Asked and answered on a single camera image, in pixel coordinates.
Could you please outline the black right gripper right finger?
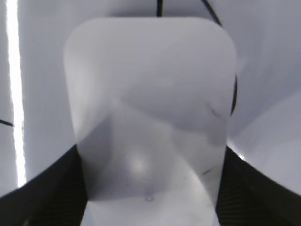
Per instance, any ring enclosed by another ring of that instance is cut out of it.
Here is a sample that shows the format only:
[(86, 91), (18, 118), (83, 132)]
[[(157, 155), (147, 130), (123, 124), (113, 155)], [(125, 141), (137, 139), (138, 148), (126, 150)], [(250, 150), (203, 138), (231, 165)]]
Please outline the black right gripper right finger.
[(299, 226), (301, 160), (284, 145), (266, 146), (251, 156), (229, 141), (217, 197), (218, 226)]

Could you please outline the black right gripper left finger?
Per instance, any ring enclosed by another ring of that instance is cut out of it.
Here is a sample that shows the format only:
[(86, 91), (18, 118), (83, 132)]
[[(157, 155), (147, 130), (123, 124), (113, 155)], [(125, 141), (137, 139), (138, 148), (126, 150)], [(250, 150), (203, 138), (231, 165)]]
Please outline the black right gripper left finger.
[(74, 145), (49, 168), (0, 199), (2, 226), (79, 226), (88, 201)]

